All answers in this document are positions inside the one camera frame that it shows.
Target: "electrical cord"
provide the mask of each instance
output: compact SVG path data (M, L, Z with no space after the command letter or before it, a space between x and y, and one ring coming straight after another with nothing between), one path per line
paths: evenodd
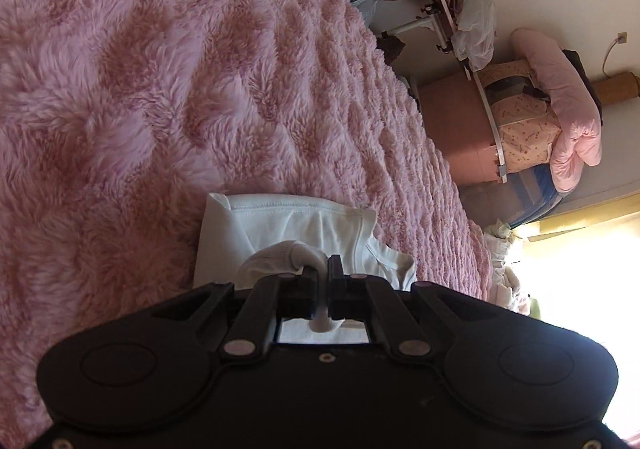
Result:
M609 54L611 53L611 51L613 50L613 47L618 44L618 39L615 39L615 41L613 41L611 43L611 46L609 47L609 49L607 50L606 55L604 56L604 61L602 62L602 72L605 74L605 76L607 77L607 79L610 79L611 77L609 76L609 74L606 73L606 71L604 71L604 67L607 65L607 59L609 59Z

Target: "bed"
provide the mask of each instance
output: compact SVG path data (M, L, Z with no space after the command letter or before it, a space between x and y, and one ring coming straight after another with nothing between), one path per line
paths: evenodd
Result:
M378 213L418 278L490 263L348 0L0 0L0 444L48 425L62 337L188 289L206 194Z

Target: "screw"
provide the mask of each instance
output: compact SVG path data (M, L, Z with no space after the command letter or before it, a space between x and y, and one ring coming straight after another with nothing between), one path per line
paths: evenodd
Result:
M398 345L398 350L402 355L409 357L421 357L431 351L431 347L424 341L411 339L410 341L402 341Z
M335 355L333 353L321 353L318 359L321 363L332 363L335 362Z
M255 352L255 344L247 339L234 339L225 343L225 353L236 357L246 357Z
M74 445L66 438L56 438L52 443L53 449L74 449Z

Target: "curtain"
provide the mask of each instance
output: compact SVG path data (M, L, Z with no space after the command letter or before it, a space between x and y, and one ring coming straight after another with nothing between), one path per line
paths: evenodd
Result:
M604 422L631 442L640 433L640 212L526 243L513 269L542 320L591 337L616 360Z

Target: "fluffy blanket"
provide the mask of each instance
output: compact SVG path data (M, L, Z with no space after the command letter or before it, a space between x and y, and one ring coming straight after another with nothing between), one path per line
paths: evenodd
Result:
M490 264L348 0L0 0L0 443L62 337L190 287L206 194L372 207L421 279Z

